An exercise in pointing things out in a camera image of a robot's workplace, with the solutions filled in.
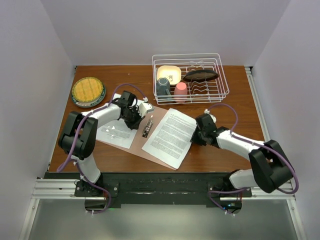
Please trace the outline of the pink file folder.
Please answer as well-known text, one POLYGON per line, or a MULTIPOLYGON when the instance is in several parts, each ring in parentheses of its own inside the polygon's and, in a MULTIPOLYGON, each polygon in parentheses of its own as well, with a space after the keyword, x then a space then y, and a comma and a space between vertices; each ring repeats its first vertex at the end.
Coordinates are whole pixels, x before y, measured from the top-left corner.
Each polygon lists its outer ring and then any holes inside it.
POLYGON ((145 158, 145 159, 147 159, 147 160, 149 160, 151 162, 160 164, 160 165, 165 166, 167 168, 176 170, 176 169, 170 167, 169 165, 165 164, 164 162, 160 161, 159 159, 153 157, 152 155, 150 155, 149 153, 145 152, 144 150, 142 150, 142 147, 146 143, 146 141, 148 140, 148 137, 151 136, 151 134, 153 133, 154 129, 160 123, 160 121, 162 120, 164 115, 167 113, 167 111, 168 110, 166 110, 164 108, 160 108, 160 107, 155 106, 154 107, 154 111, 151 112, 151 113, 148 113, 146 115, 145 119, 143 119, 142 122, 140 123, 139 129, 137 130, 136 135, 135 135, 134 140, 133 140, 133 143, 131 144, 131 147, 129 149, 125 149, 125 148, 118 147, 118 146, 115 146, 115 145, 111 145, 111 146, 116 147, 118 149, 121 149, 121 150, 123 150, 125 152, 131 153, 133 155, 145 158), (153 120, 153 125, 152 125, 152 128, 151 128, 147 138, 145 138, 145 137, 142 137, 142 134, 143 134, 144 127, 145 127, 145 125, 146 125, 146 123, 147 123, 147 121, 149 119, 153 120))

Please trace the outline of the printed paper document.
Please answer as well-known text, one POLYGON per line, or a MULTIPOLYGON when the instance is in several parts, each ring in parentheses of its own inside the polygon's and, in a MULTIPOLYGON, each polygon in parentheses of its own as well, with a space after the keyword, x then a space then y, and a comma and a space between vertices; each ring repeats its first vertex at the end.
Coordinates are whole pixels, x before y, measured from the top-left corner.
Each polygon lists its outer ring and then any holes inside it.
POLYGON ((191 147, 196 126, 194 118, 170 108, 142 150, 177 170, 191 147))
POLYGON ((129 149, 136 133, 137 130, 128 128, 123 119, 113 120, 98 128, 96 140, 105 144, 129 149))

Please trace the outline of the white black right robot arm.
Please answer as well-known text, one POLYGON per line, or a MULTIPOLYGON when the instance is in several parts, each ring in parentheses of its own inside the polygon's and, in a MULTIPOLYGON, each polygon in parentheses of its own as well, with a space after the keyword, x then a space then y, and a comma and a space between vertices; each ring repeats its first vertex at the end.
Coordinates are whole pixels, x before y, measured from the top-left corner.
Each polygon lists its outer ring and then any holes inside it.
POLYGON ((196 119, 191 142, 210 145, 233 152, 250 162, 250 169, 234 170, 223 179, 223 192, 230 197, 240 190, 259 187, 266 193, 279 190, 293 194, 299 188, 297 175, 277 141, 254 141, 234 133, 226 127, 217 127, 214 116, 204 113, 196 119))

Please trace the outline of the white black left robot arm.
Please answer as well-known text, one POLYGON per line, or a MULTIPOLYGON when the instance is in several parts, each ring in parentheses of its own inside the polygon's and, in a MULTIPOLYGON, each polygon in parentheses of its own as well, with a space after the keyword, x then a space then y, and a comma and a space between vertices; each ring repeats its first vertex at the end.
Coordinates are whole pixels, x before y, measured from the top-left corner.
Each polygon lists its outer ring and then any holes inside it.
POLYGON ((67 158, 57 172, 62 172, 68 163, 74 162, 82 179, 87 182, 86 191, 92 196, 99 196, 104 184, 99 181, 101 171, 93 156, 98 128, 112 121, 123 120, 130 130, 138 130, 141 121, 152 109, 146 97, 137 100, 133 93, 123 91, 120 97, 99 108, 70 112, 58 139, 58 146, 67 154, 67 158))

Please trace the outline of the black folder clip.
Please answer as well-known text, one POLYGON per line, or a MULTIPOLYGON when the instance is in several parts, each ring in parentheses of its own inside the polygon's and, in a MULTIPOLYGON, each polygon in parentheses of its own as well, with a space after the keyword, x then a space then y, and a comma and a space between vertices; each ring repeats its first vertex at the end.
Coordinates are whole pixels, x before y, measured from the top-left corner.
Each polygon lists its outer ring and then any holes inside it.
POLYGON ((146 123, 146 125, 145 125, 145 127, 144 127, 144 129, 143 129, 142 137, 144 137, 144 138, 147 138, 147 137, 148 137, 149 132, 150 132, 152 126, 153 126, 153 120, 150 118, 150 119, 147 121, 147 123, 146 123))

